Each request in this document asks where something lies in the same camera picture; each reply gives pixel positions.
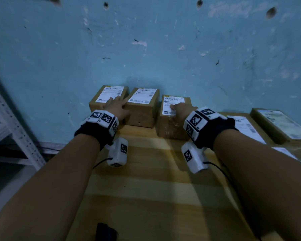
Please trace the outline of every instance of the blue wall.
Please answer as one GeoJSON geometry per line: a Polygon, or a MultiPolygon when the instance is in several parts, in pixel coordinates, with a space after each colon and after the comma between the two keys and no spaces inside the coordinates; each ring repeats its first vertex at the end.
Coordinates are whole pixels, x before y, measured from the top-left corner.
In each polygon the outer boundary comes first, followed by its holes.
{"type": "Polygon", "coordinates": [[[68,142],[104,84],[301,124],[301,0],[203,1],[0,0],[0,81],[39,141],[68,142]]]}

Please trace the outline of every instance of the white label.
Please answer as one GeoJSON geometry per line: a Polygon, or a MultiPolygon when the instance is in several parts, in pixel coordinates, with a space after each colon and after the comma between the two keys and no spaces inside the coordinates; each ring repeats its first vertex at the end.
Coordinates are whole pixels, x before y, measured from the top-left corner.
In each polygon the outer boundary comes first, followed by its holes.
{"type": "Polygon", "coordinates": [[[244,135],[255,139],[256,141],[261,142],[262,144],[266,144],[262,137],[258,134],[252,124],[247,120],[246,117],[239,117],[239,116],[227,116],[234,118],[235,120],[235,127],[244,135]]]}
{"type": "Polygon", "coordinates": [[[176,97],[176,96],[164,96],[164,101],[163,101],[163,115],[169,115],[169,116],[175,116],[176,111],[171,109],[169,105],[175,105],[180,102],[185,103],[184,97],[176,97]]]}
{"type": "Polygon", "coordinates": [[[257,110],[271,123],[282,130],[291,139],[301,139],[301,125],[287,117],[281,111],[257,110]]]}
{"type": "Polygon", "coordinates": [[[132,103],[140,103],[140,104],[149,104],[151,99],[153,98],[157,89],[144,89],[139,88],[132,97],[128,100],[128,102],[132,103]]]}
{"type": "Polygon", "coordinates": [[[297,160],[297,158],[293,154],[291,154],[286,148],[283,147],[272,147],[272,148],[297,160]]]}
{"type": "Polygon", "coordinates": [[[114,99],[117,96],[121,96],[124,86],[106,86],[96,102],[107,102],[111,97],[114,99]]]}

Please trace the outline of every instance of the cardboard box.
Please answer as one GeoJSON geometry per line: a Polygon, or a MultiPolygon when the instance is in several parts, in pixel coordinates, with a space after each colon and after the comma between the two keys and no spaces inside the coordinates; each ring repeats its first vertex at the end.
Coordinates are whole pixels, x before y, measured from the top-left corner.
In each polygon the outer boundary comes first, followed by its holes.
{"type": "Polygon", "coordinates": [[[131,112],[125,124],[153,128],[158,110],[159,89],[134,88],[124,109],[131,112]]]}
{"type": "Polygon", "coordinates": [[[250,116],[279,145],[288,142],[301,142],[301,125],[290,119],[280,110],[253,108],[250,116]]]}
{"type": "Polygon", "coordinates": [[[102,106],[105,105],[109,98],[112,97],[114,99],[119,93],[121,93],[121,99],[126,98],[128,96],[128,87],[103,85],[89,102],[89,108],[91,112],[94,110],[102,110],[102,106]]]}
{"type": "Polygon", "coordinates": [[[264,132],[264,130],[253,120],[253,118],[248,113],[237,113],[237,112],[219,112],[224,116],[231,116],[235,119],[235,125],[237,129],[261,143],[266,143],[267,145],[274,145],[272,139],[264,132]]]}
{"type": "Polygon", "coordinates": [[[175,115],[175,112],[169,108],[170,104],[178,104],[184,102],[186,104],[192,104],[189,97],[175,97],[169,95],[162,96],[161,109],[158,115],[158,121],[156,123],[156,128],[158,131],[158,136],[169,139],[180,139],[180,140],[189,140],[189,136],[186,131],[183,129],[183,125],[179,127],[175,126],[175,123],[170,121],[169,118],[175,115]]]}

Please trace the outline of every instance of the white metal rack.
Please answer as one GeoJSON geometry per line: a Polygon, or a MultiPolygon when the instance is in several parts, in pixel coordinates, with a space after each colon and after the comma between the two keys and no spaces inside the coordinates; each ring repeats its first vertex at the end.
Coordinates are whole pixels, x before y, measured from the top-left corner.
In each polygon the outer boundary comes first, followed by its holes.
{"type": "Polygon", "coordinates": [[[27,159],[16,158],[14,161],[13,158],[9,158],[7,161],[7,158],[4,159],[0,157],[0,161],[23,165],[33,165],[36,170],[39,170],[46,164],[46,161],[38,151],[37,147],[34,145],[3,97],[0,95],[0,141],[10,134],[12,135],[12,138],[16,144],[24,152],[27,159]]]}

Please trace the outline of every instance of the wooden surface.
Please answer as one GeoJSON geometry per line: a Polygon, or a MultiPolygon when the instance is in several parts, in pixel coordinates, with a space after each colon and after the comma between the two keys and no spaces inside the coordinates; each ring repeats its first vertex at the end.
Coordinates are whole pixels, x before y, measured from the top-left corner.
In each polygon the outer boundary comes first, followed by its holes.
{"type": "MultiPolygon", "coordinates": [[[[255,240],[223,175],[214,168],[189,172],[180,151],[184,141],[134,126],[118,135],[129,142],[127,164],[93,170],[67,241],[95,240],[99,222],[116,229],[121,241],[255,240]]],[[[212,151],[205,153],[217,163],[212,151]]],[[[102,150],[96,162],[107,154],[102,150]]],[[[278,240],[276,233],[263,238],[278,240]]]]}

